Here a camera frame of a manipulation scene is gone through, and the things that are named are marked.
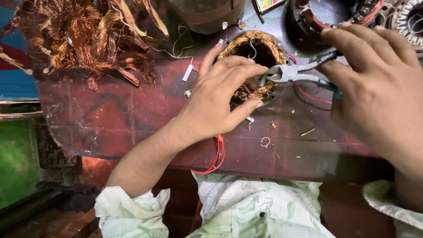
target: pliers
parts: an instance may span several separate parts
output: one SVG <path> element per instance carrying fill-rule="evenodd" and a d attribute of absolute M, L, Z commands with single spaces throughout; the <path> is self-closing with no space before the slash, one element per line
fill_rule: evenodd
<path fill-rule="evenodd" d="M 307 80 L 317 84 L 317 86 L 319 87 L 333 91 L 335 97 L 337 97 L 338 99 L 343 99 L 342 92 L 339 91 L 338 87 L 335 86 L 333 83 L 323 79 L 319 79 L 319 77 L 314 75 L 298 73 L 300 71 L 314 69 L 321 64 L 324 64 L 330 60 L 336 59 L 338 56 L 342 56 L 342 54 L 338 50 L 335 50 L 324 55 L 312 56 L 308 64 L 275 65 L 272 68 L 270 68 L 265 75 L 263 75 L 262 84 L 264 84 L 265 82 L 264 79 L 267 79 L 275 83 L 286 83 L 288 81 Z"/>

